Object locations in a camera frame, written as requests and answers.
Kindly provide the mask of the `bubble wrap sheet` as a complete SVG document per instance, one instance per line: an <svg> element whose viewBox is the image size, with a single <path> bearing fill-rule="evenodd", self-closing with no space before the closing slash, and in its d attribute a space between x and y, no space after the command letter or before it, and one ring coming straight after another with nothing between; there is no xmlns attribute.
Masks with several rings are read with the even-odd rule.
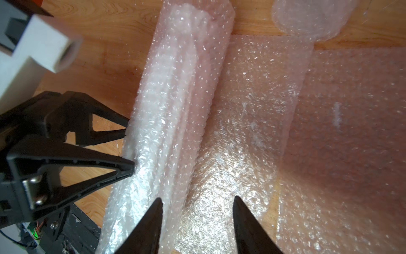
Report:
<svg viewBox="0 0 406 254"><path fill-rule="evenodd" d="M313 53L279 205L286 254L405 253L405 48Z"/></svg>
<svg viewBox="0 0 406 254"><path fill-rule="evenodd" d="M231 37L181 217L180 253L237 252L236 196L258 220L268 211L313 48L302 37Z"/></svg>

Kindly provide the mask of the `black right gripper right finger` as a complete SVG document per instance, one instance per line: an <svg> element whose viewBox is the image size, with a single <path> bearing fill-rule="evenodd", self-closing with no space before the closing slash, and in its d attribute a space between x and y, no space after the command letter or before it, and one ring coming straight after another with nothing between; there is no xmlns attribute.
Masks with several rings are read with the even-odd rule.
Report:
<svg viewBox="0 0 406 254"><path fill-rule="evenodd" d="M283 254L239 196L234 198L233 222L238 254Z"/></svg>

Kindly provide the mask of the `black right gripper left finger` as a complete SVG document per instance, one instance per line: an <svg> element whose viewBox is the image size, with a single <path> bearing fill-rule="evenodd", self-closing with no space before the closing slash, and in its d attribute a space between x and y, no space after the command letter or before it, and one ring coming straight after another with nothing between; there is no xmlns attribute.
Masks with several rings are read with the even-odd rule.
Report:
<svg viewBox="0 0 406 254"><path fill-rule="evenodd" d="M157 254L163 220L163 203L156 198L115 254Z"/></svg>

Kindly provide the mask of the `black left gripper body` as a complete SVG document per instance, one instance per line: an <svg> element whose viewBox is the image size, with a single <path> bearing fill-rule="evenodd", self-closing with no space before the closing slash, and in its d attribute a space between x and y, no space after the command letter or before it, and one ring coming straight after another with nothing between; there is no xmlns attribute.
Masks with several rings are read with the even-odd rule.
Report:
<svg viewBox="0 0 406 254"><path fill-rule="evenodd" d="M69 203L70 94L44 92L1 115L1 222L35 221Z"/></svg>

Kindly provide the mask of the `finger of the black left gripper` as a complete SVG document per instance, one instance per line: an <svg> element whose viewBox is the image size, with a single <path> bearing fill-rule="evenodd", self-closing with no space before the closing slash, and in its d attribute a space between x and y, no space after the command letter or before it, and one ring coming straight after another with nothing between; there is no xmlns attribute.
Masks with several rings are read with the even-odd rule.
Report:
<svg viewBox="0 0 406 254"><path fill-rule="evenodd" d="M135 163L61 141L27 136L6 152L6 216L34 221L130 177Z"/></svg>
<svg viewBox="0 0 406 254"><path fill-rule="evenodd" d="M109 120L122 129L95 131L93 116ZM68 91L51 101L47 112L47 132L52 138L65 141L68 132L75 133L76 144L82 147L99 145L125 136L129 118L115 112L93 97Z"/></svg>

